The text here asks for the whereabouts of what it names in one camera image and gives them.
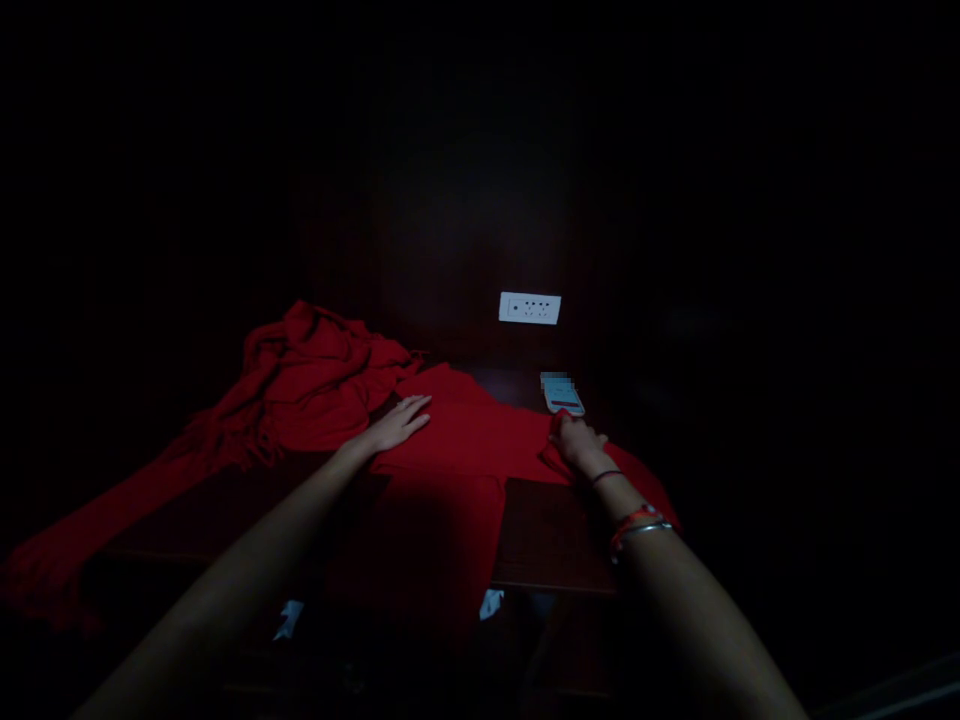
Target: crumpled red garment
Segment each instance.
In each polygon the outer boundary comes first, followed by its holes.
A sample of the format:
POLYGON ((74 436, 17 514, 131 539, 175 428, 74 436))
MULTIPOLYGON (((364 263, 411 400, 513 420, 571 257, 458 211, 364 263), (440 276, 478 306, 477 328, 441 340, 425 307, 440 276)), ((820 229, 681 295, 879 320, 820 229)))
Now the crumpled red garment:
MULTIPOLYGON (((397 394, 432 394, 430 423, 402 445, 380 453, 372 472, 423 470, 559 485, 575 480, 574 471, 549 441, 559 432, 565 410, 547 415, 499 404, 472 377, 446 363, 400 383, 397 394), (478 402, 481 395, 486 399, 478 402)), ((613 443, 605 450, 647 501, 679 529, 669 496, 647 466, 613 443)))
MULTIPOLYGON (((549 441, 562 415, 502 405, 446 363, 400 383, 397 394, 432 395, 430 423, 375 458, 371 471, 393 478, 330 561, 327 596, 462 650, 490 587, 506 479, 574 482, 549 441)), ((660 481, 625 450, 606 449, 679 529, 660 481)))
POLYGON ((156 460, 11 553, 0 572, 3 600, 54 629, 92 631, 80 570, 113 537, 228 465, 340 447, 421 364, 362 322, 297 302, 281 322, 247 336, 240 380, 156 460))

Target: white electrical socket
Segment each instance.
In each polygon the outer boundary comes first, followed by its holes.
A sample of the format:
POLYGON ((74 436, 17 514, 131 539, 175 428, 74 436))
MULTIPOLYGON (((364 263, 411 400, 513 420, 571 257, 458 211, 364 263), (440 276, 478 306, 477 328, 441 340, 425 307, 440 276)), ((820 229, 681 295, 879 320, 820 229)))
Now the white electrical socket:
POLYGON ((556 325, 560 317, 559 295, 500 293, 500 321, 556 325))

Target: left hand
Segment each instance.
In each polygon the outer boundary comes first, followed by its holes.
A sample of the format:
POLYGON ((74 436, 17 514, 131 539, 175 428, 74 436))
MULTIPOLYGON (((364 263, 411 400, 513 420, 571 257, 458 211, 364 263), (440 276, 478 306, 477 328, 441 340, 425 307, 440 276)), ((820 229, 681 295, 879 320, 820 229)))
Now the left hand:
POLYGON ((357 439, 361 440, 371 453, 395 448, 430 422, 429 415, 421 415, 416 419, 414 415, 420 412, 420 408, 430 402, 431 398, 431 395, 411 395, 404 398, 357 439))

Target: stack of cards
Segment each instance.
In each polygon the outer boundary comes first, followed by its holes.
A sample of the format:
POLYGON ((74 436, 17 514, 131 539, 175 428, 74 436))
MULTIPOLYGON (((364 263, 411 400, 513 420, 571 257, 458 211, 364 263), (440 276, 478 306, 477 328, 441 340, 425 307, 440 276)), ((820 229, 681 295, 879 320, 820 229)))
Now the stack of cards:
POLYGON ((547 400, 547 408, 550 412, 558 413, 566 410, 574 417, 583 415, 583 403, 577 395, 577 388, 566 373, 540 373, 540 387, 543 389, 543 396, 547 400))

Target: wooden surface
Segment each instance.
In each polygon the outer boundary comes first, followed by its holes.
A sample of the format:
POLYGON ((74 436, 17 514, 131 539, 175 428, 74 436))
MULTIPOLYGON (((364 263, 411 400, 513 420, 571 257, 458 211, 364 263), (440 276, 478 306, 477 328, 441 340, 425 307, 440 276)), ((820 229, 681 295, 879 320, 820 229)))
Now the wooden surface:
MULTIPOLYGON (((464 369, 497 400, 545 410, 536 371, 464 369)), ((590 400, 584 397, 583 401, 589 408, 590 400)), ((103 553, 210 564, 326 457, 323 453, 296 453, 272 468, 221 472, 122 533, 103 553)), ((376 500, 386 482, 384 476, 360 473, 342 498, 330 527, 324 528, 317 547, 308 555, 304 575, 322 572, 325 552, 376 500)), ((593 518, 591 512, 591 504, 574 488, 509 479, 493 586, 613 595, 609 561, 602 553, 602 541, 596 537, 602 521, 593 518)))

